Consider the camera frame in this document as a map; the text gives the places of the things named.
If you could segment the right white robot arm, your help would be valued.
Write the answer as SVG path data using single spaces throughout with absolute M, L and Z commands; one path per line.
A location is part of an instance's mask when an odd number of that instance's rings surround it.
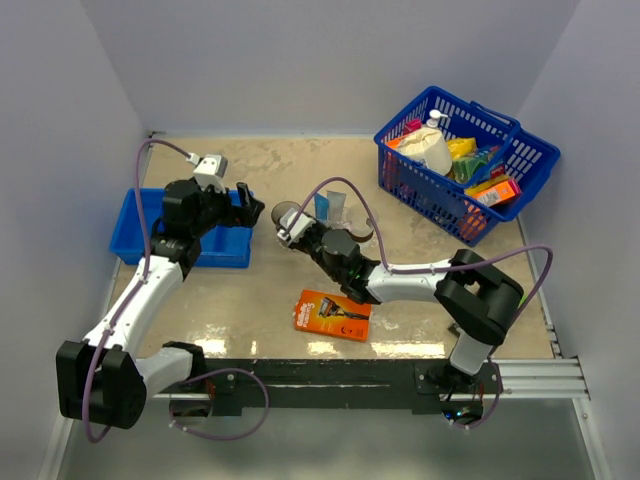
M 430 265 L 386 267 L 363 255 L 346 230 L 307 216 L 293 227 L 281 221 L 277 235 L 288 248 L 307 254 L 356 303 L 440 304 L 461 328 L 445 369 L 448 386 L 459 393 L 480 382 L 481 367 L 504 342 L 523 295 L 519 283 L 468 249 Z

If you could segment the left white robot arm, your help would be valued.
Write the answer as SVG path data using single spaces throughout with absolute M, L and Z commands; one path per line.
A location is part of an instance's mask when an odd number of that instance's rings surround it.
M 86 426 L 129 429 L 148 398 L 176 384 L 185 392 L 207 380 L 201 347 L 171 341 L 153 356 L 137 351 L 162 304 L 189 275 L 214 229 L 253 228 L 265 205 L 249 187 L 216 191 L 196 180 L 176 180 L 154 192 L 158 217 L 146 223 L 150 237 L 122 295 L 80 341 L 65 341 L 55 357 L 59 410 Z

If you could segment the white toothpaste tube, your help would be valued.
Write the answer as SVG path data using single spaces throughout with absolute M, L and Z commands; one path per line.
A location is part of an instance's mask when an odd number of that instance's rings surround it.
M 342 217 L 346 201 L 346 194 L 342 192 L 328 191 L 327 199 L 329 200 L 329 214 L 332 217 Z

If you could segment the dark smoked plastic cup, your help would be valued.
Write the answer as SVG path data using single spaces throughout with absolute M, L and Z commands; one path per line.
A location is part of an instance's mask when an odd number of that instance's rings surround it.
M 300 209 L 300 205 L 297 202 L 288 200 L 277 203 L 271 211 L 272 222 L 278 226 L 280 224 L 280 219 L 291 209 L 298 211 Z

